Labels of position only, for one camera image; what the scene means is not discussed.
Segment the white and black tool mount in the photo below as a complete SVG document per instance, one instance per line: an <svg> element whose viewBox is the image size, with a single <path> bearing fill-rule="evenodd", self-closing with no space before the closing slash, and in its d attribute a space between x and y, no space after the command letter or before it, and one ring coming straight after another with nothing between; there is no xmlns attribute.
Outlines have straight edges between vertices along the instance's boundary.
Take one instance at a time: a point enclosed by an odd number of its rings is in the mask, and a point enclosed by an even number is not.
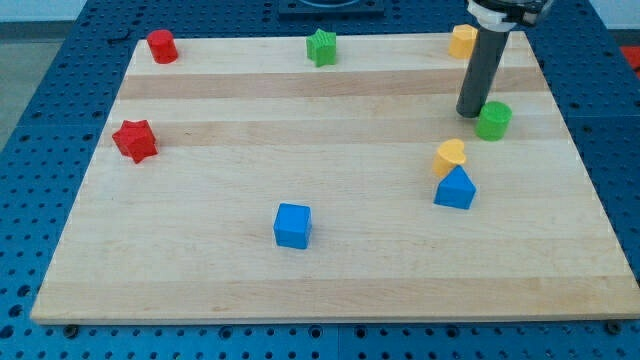
<svg viewBox="0 0 640 360"><path fill-rule="evenodd" d="M467 11L479 25L508 32L516 25L534 27L549 14L554 0L467 0Z"/></svg>

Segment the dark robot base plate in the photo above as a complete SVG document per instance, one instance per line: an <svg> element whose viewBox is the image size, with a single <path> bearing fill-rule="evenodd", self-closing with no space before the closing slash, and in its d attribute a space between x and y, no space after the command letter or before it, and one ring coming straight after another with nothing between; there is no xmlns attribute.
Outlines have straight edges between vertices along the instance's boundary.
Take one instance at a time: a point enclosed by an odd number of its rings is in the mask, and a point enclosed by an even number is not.
<svg viewBox="0 0 640 360"><path fill-rule="evenodd" d="M378 16L385 12L385 0L278 0L277 10L281 19L301 19L305 16Z"/></svg>

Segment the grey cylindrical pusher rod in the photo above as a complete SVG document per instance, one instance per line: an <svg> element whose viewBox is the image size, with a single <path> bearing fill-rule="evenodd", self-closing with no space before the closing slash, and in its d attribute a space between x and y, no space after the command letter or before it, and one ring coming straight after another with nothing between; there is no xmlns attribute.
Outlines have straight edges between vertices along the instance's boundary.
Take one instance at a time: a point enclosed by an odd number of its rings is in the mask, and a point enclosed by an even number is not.
<svg viewBox="0 0 640 360"><path fill-rule="evenodd" d="M477 117L484 106L509 37L481 27L458 97L456 111L464 118Z"/></svg>

